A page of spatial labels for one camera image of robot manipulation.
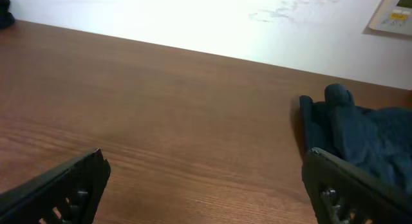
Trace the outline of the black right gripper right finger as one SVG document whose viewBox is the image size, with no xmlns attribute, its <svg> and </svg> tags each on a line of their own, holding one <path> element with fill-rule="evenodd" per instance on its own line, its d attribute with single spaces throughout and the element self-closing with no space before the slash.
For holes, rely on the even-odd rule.
<svg viewBox="0 0 412 224">
<path fill-rule="evenodd" d="M 302 179 L 318 223 L 411 223 L 411 198 L 319 148 L 307 152 Z"/>
</svg>

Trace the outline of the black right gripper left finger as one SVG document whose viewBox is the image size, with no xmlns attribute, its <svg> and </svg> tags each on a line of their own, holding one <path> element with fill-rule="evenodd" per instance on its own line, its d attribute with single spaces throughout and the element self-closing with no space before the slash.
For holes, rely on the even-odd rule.
<svg viewBox="0 0 412 224">
<path fill-rule="evenodd" d="M 93 223 L 110 173 L 100 149 L 58 165 L 1 194 L 1 224 Z"/>
</svg>

